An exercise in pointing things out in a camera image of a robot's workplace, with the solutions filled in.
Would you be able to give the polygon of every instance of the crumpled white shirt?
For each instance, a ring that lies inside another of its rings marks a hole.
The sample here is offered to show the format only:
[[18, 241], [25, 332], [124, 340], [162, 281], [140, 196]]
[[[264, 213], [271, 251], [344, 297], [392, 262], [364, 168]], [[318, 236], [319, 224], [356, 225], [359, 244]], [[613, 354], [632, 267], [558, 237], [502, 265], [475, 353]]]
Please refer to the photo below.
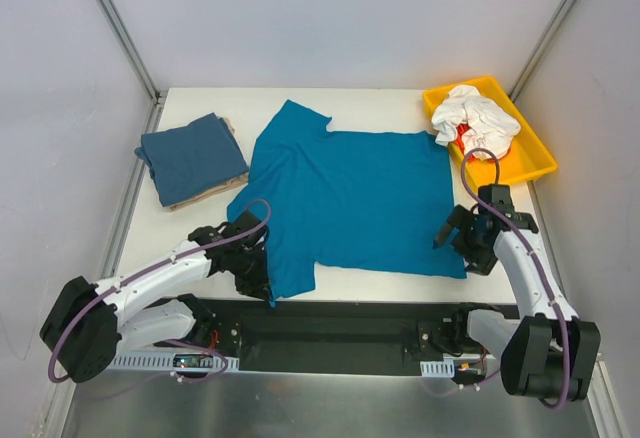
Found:
[[[442, 146], [458, 137], [458, 125], [467, 123], [470, 129], [461, 136], [464, 149], [468, 152], [486, 148], [498, 158], [507, 154], [513, 137], [520, 132], [520, 123], [514, 117], [470, 85], [452, 88], [449, 97], [436, 108], [431, 123], [438, 131], [436, 143]], [[481, 160], [490, 158], [486, 153], [474, 156]]]

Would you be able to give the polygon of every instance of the white tabletop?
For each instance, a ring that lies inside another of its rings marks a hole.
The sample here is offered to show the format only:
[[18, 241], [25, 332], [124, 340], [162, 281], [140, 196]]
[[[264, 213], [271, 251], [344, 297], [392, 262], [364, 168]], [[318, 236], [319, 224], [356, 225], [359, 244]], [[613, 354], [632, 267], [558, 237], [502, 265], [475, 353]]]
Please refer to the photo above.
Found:
[[[330, 131], [370, 131], [413, 133], [428, 129], [422, 107], [421, 90], [339, 90], [268, 88], [172, 88], [167, 96], [158, 130], [186, 125], [212, 111], [228, 118], [247, 161], [256, 138], [287, 99], [333, 117]], [[473, 201], [462, 188], [452, 165], [456, 203], [471, 206]], [[240, 188], [209, 197], [179, 211], [168, 211], [159, 201], [149, 174], [140, 188], [131, 226], [120, 259], [118, 273], [152, 262], [168, 252], [199, 226], [226, 220], [227, 205]], [[516, 209], [533, 213], [533, 203], [525, 184], [511, 188]], [[316, 289], [290, 300], [373, 301], [373, 302], [466, 302], [515, 303], [506, 273], [500, 264], [489, 276], [468, 274], [466, 280], [439, 276], [408, 275], [316, 264]], [[175, 291], [202, 298], [249, 299], [239, 295], [229, 273]]]

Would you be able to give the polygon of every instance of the yellow plastic bin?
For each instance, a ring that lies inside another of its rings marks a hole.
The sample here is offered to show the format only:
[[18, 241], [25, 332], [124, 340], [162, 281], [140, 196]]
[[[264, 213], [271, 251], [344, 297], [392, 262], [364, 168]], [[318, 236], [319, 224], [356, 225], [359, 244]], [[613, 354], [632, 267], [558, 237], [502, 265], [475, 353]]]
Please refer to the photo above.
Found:
[[[520, 133], [513, 139], [509, 153], [500, 159], [500, 183], [514, 185], [535, 180], [558, 168], [558, 163], [553, 159], [549, 150], [542, 144], [538, 135], [533, 132], [529, 123], [526, 122], [500, 84], [492, 76], [474, 78], [473, 80], [425, 91], [422, 94], [422, 98], [424, 100], [424, 109], [429, 119], [431, 119], [438, 105], [447, 98], [449, 90], [457, 85], [475, 86], [482, 96], [495, 101], [504, 111], [518, 120], [522, 127]], [[463, 158], [462, 151], [455, 143], [450, 143], [449, 153], [459, 168]], [[494, 179], [495, 167], [490, 161], [475, 160], [467, 164], [467, 180], [474, 191], [477, 192], [479, 186], [493, 183]]]

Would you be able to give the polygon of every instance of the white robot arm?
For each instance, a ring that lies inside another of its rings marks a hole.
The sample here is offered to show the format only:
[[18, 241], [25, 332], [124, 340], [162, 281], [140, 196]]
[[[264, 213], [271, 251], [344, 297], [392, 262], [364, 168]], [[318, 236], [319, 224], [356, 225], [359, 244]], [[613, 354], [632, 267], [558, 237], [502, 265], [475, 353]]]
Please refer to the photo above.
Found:
[[443, 246], [455, 228], [451, 244], [469, 263], [468, 271], [487, 275], [502, 263], [520, 320], [469, 304], [462, 323], [453, 326], [452, 340], [471, 338], [498, 358], [502, 383], [512, 395], [558, 398], [558, 406], [584, 399], [600, 345], [596, 325], [581, 321], [567, 302], [533, 217], [515, 210], [509, 187], [481, 186], [478, 195], [472, 193], [478, 213], [456, 206], [434, 246]]
[[89, 284], [68, 282], [47, 317], [40, 337], [76, 383], [102, 372], [119, 354], [165, 340], [209, 347], [213, 315], [193, 295], [154, 304], [185, 285], [230, 271], [239, 293], [269, 300], [271, 292], [262, 222], [245, 211], [233, 223], [198, 228], [152, 264]]

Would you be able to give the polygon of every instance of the blue t-shirt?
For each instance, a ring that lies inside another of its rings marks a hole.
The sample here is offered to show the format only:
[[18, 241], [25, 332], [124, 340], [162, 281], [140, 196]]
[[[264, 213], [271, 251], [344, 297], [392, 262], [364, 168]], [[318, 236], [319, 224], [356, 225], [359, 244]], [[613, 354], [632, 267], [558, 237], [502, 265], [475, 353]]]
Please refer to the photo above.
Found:
[[[452, 248], [432, 249], [453, 208], [446, 148], [426, 132], [328, 132], [330, 121], [287, 101], [258, 138], [249, 184], [227, 210], [234, 220], [256, 198], [270, 203], [273, 298], [315, 289], [315, 262], [465, 278]], [[263, 219], [262, 208], [251, 211]]]
[[187, 126], [142, 135], [135, 154], [149, 167], [162, 206], [181, 203], [249, 171], [233, 133], [215, 113]]

